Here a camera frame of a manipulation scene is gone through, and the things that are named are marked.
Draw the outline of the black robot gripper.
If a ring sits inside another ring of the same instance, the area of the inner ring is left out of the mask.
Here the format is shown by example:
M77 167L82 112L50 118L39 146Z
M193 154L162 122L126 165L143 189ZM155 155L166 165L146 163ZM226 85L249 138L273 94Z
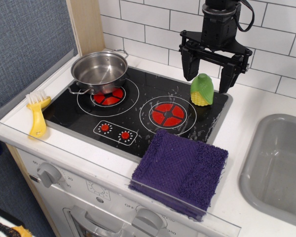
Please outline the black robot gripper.
M194 79L199 70L200 60L223 66L219 93L227 93L233 87L240 73L248 70L248 60L252 52L236 40L238 30L247 32L239 24L239 7L227 9L202 8L204 13L201 32L183 30L180 32L182 43L179 52L182 56L184 78Z

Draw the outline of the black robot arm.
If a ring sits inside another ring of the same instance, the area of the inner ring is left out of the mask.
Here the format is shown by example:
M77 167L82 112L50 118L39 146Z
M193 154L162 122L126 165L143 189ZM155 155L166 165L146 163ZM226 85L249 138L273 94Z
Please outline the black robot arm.
M240 26L242 5L253 9L246 0L207 0L202 6L202 31L181 31L179 51L187 81L197 76L200 60L222 66L220 93L227 93L238 76L246 73L252 51L237 42L236 33L247 32L253 22L246 29Z

